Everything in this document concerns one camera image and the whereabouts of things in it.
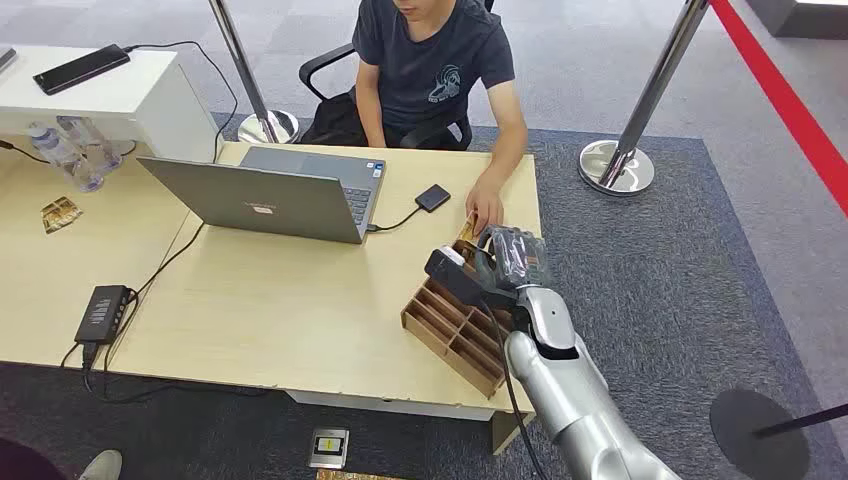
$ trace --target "wooden compartment box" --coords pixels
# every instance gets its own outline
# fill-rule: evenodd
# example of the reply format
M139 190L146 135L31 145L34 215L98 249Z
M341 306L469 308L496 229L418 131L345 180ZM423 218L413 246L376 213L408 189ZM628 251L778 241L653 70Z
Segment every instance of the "wooden compartment box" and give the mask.
M466 260L473 253L473 247L462 240L453 249ZM500 310L493 313L506 340L512 317ZM434 280L427 279L418 289L401 312L401 323L486 398L503 385L501 352L492 321L476 307L463 305Z

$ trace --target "sneaker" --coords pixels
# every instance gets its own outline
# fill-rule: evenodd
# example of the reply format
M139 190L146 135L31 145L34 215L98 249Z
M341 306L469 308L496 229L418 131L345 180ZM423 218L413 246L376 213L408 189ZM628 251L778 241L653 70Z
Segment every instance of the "sneaker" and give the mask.
M79 480L118 480L121 463L121 452L104 450L85 467Z

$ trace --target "chair armrest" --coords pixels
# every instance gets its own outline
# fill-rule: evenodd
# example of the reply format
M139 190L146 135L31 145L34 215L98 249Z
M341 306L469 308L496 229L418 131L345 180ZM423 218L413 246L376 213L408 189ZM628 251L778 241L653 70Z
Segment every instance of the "chair armrest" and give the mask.
M303 82L304 85L306 85L306 88L308 88L312 91L312 93L318 96L318 98L320 98L321 100L326 100L327 97L322 95L321 92L319 92L318 89L315 88L314 85L312 85L312 75L314 75L315 72L317 72L318 70L321 70L327 65L343 59L344 57L350 55L355 51L356 50L354 50L353 44L348 43L347 45L343 45L339 48L336 48L335 50L330 50L329 52L319 57L313 58L312 60L300 66L300 81Z
M454 123L457 124L460 133L462 133L462 138L458 142L457 147L466 150L471 143L471 125L468 123L467 100L456 110L434 117L406 134L400 141L400 147L418 148L425 141L437 135L442 135Z

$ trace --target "desk leg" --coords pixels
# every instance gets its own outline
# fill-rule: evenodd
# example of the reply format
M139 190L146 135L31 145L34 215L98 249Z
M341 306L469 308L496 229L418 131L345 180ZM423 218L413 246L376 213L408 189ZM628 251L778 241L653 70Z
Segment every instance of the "desk leg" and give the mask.
M533 412L523 413L524 425L529 425L536 418ZM510 443L521 434L515 414L512 412L495 412L489 420L492 429L492 455L500 455Z

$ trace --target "silver robotic arm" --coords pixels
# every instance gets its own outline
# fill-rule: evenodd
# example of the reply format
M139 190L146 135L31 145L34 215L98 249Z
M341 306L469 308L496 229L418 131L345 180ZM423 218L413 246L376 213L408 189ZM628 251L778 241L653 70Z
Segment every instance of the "silver robotic arm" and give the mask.
M456 251L433 251L425 271L466 305L508 310L515 329L505 341L509 370L521 382L575 480L679 479L633 434L609 395L607 382L574 331L568 307L543 288L542 239L490 226L474 265Z
M531 332L507 337L509 369L574 479L679 479L624 422L562 297L527 286L519 290L518 307L529 313Z

